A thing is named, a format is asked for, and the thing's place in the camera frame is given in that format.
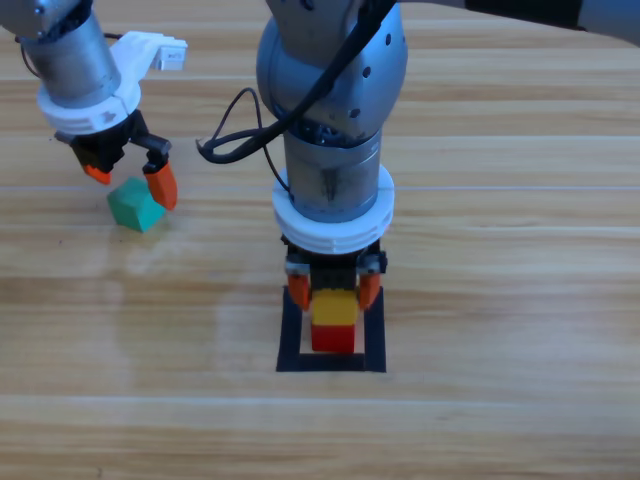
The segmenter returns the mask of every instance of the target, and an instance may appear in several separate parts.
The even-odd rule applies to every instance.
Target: red block
[[[311,325],[311,348],[314,352],[354,353],[356,326]]]

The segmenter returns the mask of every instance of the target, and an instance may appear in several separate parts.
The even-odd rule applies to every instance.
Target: green block
[[[166,209],[153,199],[147,183],[135,177],[111,192],[107,200],[118,225],[141,233],[153,227],[166,213]]]

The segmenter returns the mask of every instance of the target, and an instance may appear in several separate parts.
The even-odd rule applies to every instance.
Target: stacked blocks
[[[358,315],[358,299],[354,291],[314,292],[311,317],[313,351],[354,353]]]
[[[147,183],[131,177],[107,197],[111,214],[118,225],[144,233],[166,213],[156,203]]]

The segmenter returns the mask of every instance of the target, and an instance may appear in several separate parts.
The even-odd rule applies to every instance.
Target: black square outline
[[[364,313],[364,353],[300,353],[301,337],[302,310],[291,299],[288,288],[284,287],[277,372],[386,373],[384,289],[380,289],[378,298]]]

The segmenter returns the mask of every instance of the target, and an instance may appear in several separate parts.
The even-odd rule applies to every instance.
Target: wooden table
[[[186,72],[143,85],[181,186],[145,235],[113,225],[0,43],[2,478],[640,477],[636,48],[404,7],[389,372],[277,374],[272,175],[194,144],[255,84],[266,6],[127,3],[98,2],[106,30],[191,45]],[[227,131],[254,125],[246,100]],[[127,153],[116,184],[141,175],[144,152]]]

